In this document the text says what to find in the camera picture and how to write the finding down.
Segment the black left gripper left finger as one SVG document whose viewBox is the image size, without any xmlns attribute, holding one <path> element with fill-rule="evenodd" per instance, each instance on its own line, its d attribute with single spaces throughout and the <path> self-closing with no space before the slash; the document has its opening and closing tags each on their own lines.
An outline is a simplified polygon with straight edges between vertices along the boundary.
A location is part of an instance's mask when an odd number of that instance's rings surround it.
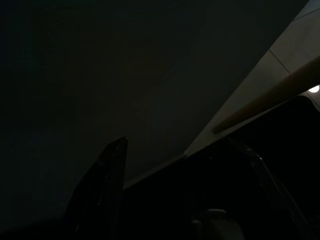
<svg viewBox="0 0 320 240">
<path fill-rule="evenodd" d="M 127 137 L 108 144 L 78 182 L 63 217 L 63 239 L 116 239 L 127 151 Z"/>
</svg>

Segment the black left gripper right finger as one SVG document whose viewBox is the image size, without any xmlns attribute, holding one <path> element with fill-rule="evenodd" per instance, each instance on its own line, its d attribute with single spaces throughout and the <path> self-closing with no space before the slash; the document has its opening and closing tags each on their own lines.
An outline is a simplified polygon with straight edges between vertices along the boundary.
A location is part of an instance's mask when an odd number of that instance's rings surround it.
<svg viewBox="0 0 320 240">
<path fill-rule="evenodd" d="M 287 189 L 271 174 L 263 159 L 247 145 L 230 137 L 225 144 L 235 156 L 231 160 L 242 216 L 249 232 L 257 230 L 262 240 L 308 240 L 310 226 Z"/>
</svg>

